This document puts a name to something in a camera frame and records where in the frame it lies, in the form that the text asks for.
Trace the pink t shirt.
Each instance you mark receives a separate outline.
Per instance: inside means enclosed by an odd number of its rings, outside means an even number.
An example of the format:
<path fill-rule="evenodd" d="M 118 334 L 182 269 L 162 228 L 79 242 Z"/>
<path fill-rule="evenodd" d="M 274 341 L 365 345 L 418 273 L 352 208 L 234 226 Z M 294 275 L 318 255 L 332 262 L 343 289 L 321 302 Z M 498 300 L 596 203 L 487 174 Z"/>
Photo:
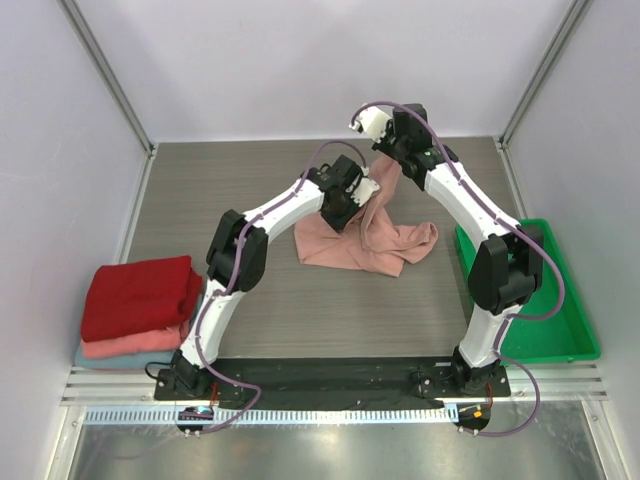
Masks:
<path fill-rule="evenodd" d="M 334 231 L 318 213 L 296 223 L 301 264 L 399 277 L 405 264 L 416 264 L 433 250 L 439 238 L 433 223 L 396 225 L 386 211 L 401 176 L 400 165 L 382 155 L 370 176 L 380 190 L 342 232 Z"/>

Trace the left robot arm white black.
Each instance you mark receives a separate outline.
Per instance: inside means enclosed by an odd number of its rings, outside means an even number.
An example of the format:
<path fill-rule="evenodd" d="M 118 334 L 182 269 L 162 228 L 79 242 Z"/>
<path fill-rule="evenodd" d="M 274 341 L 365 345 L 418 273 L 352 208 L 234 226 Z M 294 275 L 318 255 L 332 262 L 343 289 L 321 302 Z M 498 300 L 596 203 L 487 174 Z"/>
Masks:
<path fill-rule="evenodd" d="M 211 390 L 209 370 L 240 300 L 261 281 L 270 243 L 309 215 L 319 213 L 340 233 L 379 191 L 370 169 L 345 155 L 333 164 L 310 167 L 283 193 L 252 210 L 230 209 L 210 244 L 201 306 L 187 338 L 174 353 L 167 384 L 198 400 Z"/>

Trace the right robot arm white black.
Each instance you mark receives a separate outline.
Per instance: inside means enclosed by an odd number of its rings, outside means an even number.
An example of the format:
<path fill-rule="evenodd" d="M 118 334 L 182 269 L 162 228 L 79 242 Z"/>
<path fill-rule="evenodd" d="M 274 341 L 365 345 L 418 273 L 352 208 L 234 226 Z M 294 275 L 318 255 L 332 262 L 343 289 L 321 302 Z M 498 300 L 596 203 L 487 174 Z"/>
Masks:
<path fill-rule="evenodd" d="M 467 276 L 473 310 L 451 359 L 460 394 L 485 391 L 501 366 L 505 334 L 543 280 L 543 235 L 501 210 L 435 134 L 420 104 L 375 102 L 353 118 L 377 150 L 437 200 L 467 234 L 475 257 Z"/>

